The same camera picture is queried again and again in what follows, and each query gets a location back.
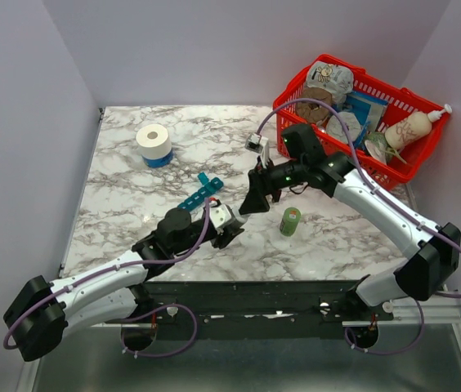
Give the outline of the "teal weekly pill organizer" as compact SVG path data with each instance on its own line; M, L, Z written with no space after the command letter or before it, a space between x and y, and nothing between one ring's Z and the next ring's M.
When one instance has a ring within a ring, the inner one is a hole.
M199 173L197 177L201 183L201 187L178 205L179 208L185 209L188 212L192 212L201 206L206 198L211 198L224 186L223 181L219 177L209 179L204 172Z

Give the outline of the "white pill bottle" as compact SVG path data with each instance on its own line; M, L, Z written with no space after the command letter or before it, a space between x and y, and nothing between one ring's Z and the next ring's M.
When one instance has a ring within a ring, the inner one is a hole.
M250 217L249 214L242 215L239 212L239 208L237 208L237 207L232 208L232 214L233 214L233 216L235 218L235 225L239 226L239 227L242 227L243 225L245 225L247 223L247 221L248 221L248 218Z

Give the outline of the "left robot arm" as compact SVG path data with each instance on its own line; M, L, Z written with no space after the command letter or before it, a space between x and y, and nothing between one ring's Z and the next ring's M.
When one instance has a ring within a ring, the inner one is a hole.
M22 359L31 362L71 333L98 323L139 323L170 308L195 319L185 305L156 305L144 298L143 284L192 256L203 243L226 247L243 233L247 220L228 205L209 200L199 220L175 207L148 236L104 265L51 282L41 275L30 279L3 315L8 328L4 349L19 350Z

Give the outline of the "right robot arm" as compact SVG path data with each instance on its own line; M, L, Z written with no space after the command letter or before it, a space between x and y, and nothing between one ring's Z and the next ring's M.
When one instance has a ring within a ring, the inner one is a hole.
M406 257L395 269L363 278L345 300L356 320L372 314L385 301L411 297L428 300L458 268L461 232L453 224L440 226L420 216L385 189L371 190L352 160L342 152L327 155L312 126L287 127L282 136L290 161L248 172L249 190L239 208L242 216L268 212L282 189L306 183L360 213L382 231Z

